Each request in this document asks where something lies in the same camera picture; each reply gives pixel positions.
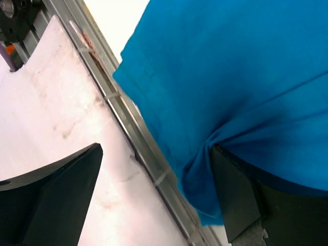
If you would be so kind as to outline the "blue t shirt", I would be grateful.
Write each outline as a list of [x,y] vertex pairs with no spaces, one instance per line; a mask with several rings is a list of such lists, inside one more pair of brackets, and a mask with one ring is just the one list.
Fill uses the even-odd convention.
[[327,190],[327,1],[150,1],[113,77],[204,226],[210,150]]

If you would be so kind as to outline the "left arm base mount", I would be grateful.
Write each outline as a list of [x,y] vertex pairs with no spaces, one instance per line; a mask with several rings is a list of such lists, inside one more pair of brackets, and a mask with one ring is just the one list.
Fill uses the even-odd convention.
[[50,18],[42,1],[1,1],[1,57],[9,71],[28,61]]

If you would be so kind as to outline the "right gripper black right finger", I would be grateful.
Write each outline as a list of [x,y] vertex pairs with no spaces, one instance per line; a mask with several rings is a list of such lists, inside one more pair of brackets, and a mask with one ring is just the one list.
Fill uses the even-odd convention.
[[211,169],[232,245],[327,245],[327,192],[255,167],[214,145]]

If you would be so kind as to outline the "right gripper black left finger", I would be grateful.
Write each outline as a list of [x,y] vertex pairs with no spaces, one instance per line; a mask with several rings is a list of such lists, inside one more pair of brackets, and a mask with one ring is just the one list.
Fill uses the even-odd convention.
[[1,181],[1,245],[77,245],[103,150],[94,143]]

